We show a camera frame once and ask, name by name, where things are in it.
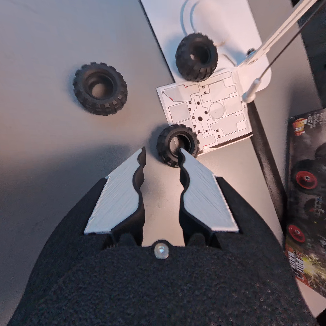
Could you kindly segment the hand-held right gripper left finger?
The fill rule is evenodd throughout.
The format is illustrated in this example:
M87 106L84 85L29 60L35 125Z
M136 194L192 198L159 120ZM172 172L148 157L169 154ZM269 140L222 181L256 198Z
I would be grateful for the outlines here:
M108 234L117 243L123 234L143 242L145 208L141 193L146 149L141 147L109 175L90 215L84 235Z

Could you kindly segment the toy truck box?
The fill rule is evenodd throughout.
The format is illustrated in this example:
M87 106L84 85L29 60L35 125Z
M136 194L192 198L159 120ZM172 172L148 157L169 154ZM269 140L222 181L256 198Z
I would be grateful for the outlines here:
M325 297L326 111L293 116L287 133L286 255L297 280Z

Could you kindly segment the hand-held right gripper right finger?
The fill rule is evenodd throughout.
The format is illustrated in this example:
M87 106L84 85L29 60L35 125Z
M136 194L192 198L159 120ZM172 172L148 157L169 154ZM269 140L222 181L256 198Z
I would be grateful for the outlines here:
M213 244L216 233L239 233L240 229L218 184L217 175L185 149L178 151L180 182L179 223L185 244L194 234L201 234L206 244Z

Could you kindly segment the white sticker sheet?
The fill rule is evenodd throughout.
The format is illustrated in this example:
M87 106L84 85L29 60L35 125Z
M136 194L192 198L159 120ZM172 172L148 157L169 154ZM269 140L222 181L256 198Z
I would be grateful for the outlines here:
M202 82L182 81L156 90L168 124L184 124L197 134L199 155L253 135L235 69L222 69Z

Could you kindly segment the white stand base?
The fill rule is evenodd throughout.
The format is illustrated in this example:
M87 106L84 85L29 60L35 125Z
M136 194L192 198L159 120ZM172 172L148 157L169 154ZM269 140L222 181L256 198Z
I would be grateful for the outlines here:
M267 53L317 1L299 1L289 13L281 14L269 37L261 40L247 0L158 1L141 4L176 83L185 82L175 54L181 40L202 33L213 40L218 52L217 72L234 70L245 99L267 87L271 63Z

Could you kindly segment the black toy tire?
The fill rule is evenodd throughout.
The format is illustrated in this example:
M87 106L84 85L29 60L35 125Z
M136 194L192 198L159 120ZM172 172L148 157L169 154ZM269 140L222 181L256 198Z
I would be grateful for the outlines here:
M103 96L92 94L98 84L105 86ZM122 110L127 102L128 87L122 74L106 63L91 62L84 64L75 72L73 79L74 94L88 112L108 116Z
M189 34L179 43L175 61L186 81L201 82L208 79L218 65L217 48L207 35Z
M172 168L179 168L179 149L184 149L197 158L199 139L190 127L184 124L173 124L166 127L157 139L157 153L161 161Z

